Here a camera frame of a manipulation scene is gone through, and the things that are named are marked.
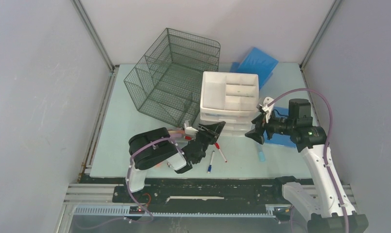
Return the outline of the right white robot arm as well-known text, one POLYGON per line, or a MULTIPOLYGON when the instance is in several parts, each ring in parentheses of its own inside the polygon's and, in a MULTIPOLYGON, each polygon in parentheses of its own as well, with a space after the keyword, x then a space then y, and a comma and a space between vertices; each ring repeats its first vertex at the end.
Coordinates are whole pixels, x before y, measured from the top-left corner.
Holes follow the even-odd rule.
POLYGON ((346 195, 335 170, 327 134, 313 125, 311 105, 306 99, 291 99, 287 116, 277 117, 271 102, 265 97, 257 108, 260 115, 252 120, 254 129, 246 137, 263 144, 274 134, 289 136, 303 157, 313 180, 318 200, 292 177, 272 189, 278 203, 289 201, 306 219, 309 233, 363 233, 369 226, 367 217, 358 214, 346 195))

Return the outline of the white plastic drawer organizer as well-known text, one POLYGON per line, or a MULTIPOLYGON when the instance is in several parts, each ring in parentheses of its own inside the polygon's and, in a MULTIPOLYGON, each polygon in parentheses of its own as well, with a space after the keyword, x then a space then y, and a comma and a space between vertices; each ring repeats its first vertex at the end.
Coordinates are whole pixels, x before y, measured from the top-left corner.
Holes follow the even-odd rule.
POLYGON ((224 121, 222 135, 244 136, 252 128, 258 101, 258 75, 205 71, 200 123, 209 125, 224 121))

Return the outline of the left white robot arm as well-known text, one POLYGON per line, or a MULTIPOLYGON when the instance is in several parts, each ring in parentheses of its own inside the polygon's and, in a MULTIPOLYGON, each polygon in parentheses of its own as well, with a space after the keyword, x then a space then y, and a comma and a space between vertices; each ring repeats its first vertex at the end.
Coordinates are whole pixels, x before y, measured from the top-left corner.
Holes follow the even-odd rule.
POLYGON ((191 170, 206 157, 208 147, 217 143, 225 125, 226 122, 220 121, 194 128, 186 120, 181 130, 162 127, 131 137, 124 196, 131 202, 141 200, 147 171, 163 161, 177 174, 191 170))

